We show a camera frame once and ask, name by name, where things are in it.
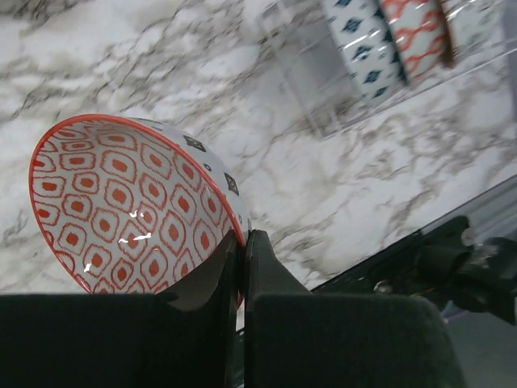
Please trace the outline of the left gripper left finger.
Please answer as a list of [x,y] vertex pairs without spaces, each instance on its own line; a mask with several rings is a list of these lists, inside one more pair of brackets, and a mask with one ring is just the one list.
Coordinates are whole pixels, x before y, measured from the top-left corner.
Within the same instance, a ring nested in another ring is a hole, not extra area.
[[4,387],[229,387],[238,244],[158,294],[1,298]]

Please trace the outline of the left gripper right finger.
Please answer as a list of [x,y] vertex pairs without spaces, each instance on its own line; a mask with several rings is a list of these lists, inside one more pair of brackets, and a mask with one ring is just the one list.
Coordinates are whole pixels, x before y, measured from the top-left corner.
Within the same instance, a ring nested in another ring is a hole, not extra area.
[[438,310],[420,297],[313,293],[266,232],[246,248],[247,387],[463,387]]

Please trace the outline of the red circle pattern bowl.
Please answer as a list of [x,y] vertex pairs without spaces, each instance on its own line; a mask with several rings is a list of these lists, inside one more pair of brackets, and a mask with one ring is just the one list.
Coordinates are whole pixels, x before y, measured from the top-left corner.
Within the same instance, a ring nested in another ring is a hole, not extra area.
[[227,232],[245,245],[250,213],[208,144],[153,120],[74,116],[40,139],[29,167],[36,222],[88,293],[160,293]]

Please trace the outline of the blue floral pattern bowl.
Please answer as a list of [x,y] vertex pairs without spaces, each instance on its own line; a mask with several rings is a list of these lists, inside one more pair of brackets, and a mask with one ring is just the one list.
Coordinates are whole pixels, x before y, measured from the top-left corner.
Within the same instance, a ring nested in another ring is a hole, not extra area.
[[379,2],[324,0],[330,33],[362,101],[376,108],[406,80]]

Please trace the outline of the red geometric pattern bowl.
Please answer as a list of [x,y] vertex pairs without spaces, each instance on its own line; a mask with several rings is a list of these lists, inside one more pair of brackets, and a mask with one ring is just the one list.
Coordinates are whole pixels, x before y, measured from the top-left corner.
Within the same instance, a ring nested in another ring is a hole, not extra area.
[[383,0],[380,8],[409,83],[422,82],[443,59],[448,42],[441,5],[436,0]]

